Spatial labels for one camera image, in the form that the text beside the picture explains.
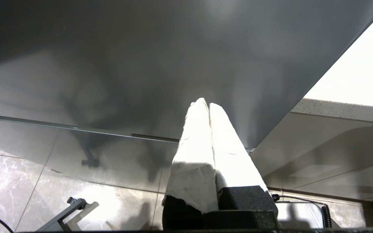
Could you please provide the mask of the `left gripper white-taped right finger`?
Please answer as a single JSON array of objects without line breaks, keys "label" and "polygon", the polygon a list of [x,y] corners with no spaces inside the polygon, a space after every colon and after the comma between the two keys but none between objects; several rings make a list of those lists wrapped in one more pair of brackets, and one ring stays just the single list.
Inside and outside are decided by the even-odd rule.
[{"label": "left gripper white-taped right finger", "polygon": [[270,211],[278,214],[268,188],[238,137],[225,110],[209,107],[216,187],[220,210]]}]

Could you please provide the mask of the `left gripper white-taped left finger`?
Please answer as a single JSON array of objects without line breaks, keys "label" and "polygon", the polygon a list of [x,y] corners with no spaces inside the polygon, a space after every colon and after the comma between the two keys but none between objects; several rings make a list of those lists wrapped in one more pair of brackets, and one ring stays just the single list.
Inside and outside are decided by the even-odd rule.
[{"label": "left gripper white-taped left finger", "polygon": [[164,230],[202,229],[218,211],[209,108],[204,98],[188,107],[163,200]]}]

